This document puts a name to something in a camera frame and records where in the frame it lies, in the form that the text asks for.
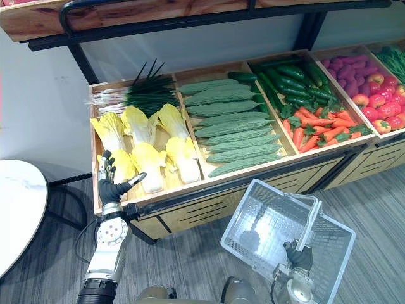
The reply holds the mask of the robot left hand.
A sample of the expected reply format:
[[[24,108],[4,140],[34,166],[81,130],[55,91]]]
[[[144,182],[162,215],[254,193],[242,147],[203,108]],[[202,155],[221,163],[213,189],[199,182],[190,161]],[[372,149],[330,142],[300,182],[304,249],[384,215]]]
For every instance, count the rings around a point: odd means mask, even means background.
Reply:
[[[97,172],[98,195],[103,205],[108,203],[120,203],[121,197],[128,193],[136,184],[143,181],[147,174],[145,172],[134,173],[130,170],[129,177],[115,182],[116,172],[127,173],[132,161],[129,157],[123,157],[124,151],[115,155],[109,150],[105,150],[100,156],[99,170]]]

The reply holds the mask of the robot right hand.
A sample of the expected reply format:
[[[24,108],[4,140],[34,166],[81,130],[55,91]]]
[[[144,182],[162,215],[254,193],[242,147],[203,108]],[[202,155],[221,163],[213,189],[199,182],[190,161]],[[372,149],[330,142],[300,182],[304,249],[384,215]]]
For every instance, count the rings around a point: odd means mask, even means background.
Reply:
[[[284,242],[283,247],[287,254],[287,259],[291,268],[301,268],[310,271],[313,266],[313,250],[305,246],[302,251],[296,250],[297,242]]]

